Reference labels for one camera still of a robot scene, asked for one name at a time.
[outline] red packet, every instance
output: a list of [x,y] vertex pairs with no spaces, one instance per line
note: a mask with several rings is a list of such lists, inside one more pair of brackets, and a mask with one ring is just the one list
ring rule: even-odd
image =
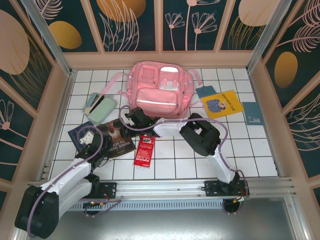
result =
[[150,167],[152,153],[154,150],[156,138],[150,136],[141,136],[138,149],[136,151],[134,165],[140,167]]

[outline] mint green pouch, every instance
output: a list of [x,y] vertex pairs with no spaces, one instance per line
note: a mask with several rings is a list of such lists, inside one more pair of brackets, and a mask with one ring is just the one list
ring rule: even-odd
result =
[[115,109],[117,103],[110,97],[105,97],[98,106],[88,115],[88,119],[94,125],[101,122]]

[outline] gray floor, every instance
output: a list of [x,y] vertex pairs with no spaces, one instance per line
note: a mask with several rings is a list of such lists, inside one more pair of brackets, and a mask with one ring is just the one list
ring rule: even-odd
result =
[[48,240],[294,240],[284,202],[252,199],[237,215],[221,209],[67,212]]

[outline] yellow book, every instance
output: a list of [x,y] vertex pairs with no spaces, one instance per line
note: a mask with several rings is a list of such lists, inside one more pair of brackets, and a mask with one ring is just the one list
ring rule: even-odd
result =
[[206,114],[211,119],[242,112],[244,108],[235,91],[225,91],[201,98]]

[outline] dark blue notebook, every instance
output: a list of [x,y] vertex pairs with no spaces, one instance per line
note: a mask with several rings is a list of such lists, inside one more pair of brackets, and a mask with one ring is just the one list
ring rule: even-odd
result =
[[213,86],[202,86],[202,87],[196,88],[195,91],[198,94],[200,99],[211,96],[211,95],[215,95],[217,93]]
[[242,102],[247,125],[264,125],[264,119],[257,102]]
[[[87,122],[81,124],[80,126],[77,126],[75,129],[72,129],[72,130],[68,131],[69,137],[71,138],[71,141],[73,142],[73,144],[74,144],[76,150],[78,151],[78,153],[80,153],[86,147],[86,144],[81,144],[77,139],[77,133],[79,132],[79,130],[81,128],[83,128],[85,126],[93,126],[93,124],[90,121],[87,121]],[[96,130],[93,127],[86,127],[85,129],[83,129],[80,132],[79,137],[83,138],[84,135],[88,131],[96,133]]]

